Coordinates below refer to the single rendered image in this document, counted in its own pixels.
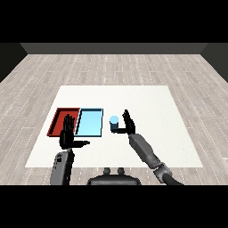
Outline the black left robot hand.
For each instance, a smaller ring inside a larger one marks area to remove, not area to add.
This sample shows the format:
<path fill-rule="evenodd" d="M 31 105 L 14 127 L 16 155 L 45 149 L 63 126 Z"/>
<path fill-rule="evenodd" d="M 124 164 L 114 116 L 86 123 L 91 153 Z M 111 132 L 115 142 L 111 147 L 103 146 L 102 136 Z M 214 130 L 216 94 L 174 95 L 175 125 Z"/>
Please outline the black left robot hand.
<path fill-rule="evenodd" d="M 67 115 L 64 119 L 63 129 L 61 130 L 59 144 L 63 150 L 69 148 L 82 148 L 89 144 L 88 141 L 74 140 L 74 118 Z"/>

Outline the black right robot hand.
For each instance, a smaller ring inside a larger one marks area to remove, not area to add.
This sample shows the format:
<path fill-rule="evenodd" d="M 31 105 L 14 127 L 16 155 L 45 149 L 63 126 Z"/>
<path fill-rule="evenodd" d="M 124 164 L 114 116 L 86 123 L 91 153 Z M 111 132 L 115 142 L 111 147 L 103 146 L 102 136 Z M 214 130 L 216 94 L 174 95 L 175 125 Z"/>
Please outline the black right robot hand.
<path fill-rule="evenodd" d="M 113 132 L 117 134 L 135 134 L 135 124 L 134 121 L 131 119 L 128 110 L 125 110 L 122 115 L 125 125 L 125 128 L 118 128 L 114 129 Z"/>

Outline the small blue can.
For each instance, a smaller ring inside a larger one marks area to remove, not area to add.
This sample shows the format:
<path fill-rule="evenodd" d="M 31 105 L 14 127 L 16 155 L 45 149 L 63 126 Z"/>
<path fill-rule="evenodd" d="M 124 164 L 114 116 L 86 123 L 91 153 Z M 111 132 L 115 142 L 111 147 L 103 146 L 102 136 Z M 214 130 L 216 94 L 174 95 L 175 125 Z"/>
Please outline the small blue can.
<path fill-rule="evenodd" d="M 115 133 L 117 129 L 118 129 L 118 117 L 111 116 L 110 117 L 110 131 L 112 133 Z"/>

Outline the red shallow open box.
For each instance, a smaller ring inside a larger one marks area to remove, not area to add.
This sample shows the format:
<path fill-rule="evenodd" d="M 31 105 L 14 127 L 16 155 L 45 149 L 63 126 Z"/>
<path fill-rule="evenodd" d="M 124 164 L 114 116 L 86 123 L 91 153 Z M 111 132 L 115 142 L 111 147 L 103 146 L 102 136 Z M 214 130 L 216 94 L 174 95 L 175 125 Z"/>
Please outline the red shallow open box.
<path fill-rule="evenodd" d="M 46 135 L 49 137 L 59 137 L 61 134 L 61 130 L 63 129 L 65 117 L 67 115 L 70 115 L 74 118 L 74 124 L 76 124 L 79 111 L 80 108 L 58 108 L 55 111 L 53 120 Z"/>

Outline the light blue shallow open box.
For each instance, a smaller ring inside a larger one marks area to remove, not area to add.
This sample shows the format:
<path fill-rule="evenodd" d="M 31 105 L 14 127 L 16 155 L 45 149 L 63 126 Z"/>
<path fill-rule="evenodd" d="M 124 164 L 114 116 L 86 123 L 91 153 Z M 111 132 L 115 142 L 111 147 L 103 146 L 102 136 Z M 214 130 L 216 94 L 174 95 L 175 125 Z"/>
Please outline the light blue shallow open box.
<path fill-rule="evenodd" d="M 82 108 L 77 119 L 76 137 L 102 136 L 102 108 Z"/>

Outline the dark grey robot body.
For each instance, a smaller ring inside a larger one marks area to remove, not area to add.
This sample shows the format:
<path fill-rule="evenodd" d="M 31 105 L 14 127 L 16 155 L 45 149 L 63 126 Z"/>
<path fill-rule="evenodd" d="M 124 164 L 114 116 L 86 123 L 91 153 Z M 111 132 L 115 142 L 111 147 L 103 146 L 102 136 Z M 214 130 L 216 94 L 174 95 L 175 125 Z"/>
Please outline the dark grey robot body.
<path fill-rule="evenodd" d="M 141 185 L 138 178 L 125 174 L 123 167 L 118 168 L 118 173 L 112 175 L 110 168 L 105 167 L 102 175 L 90 178 L 87 185 Z"/>

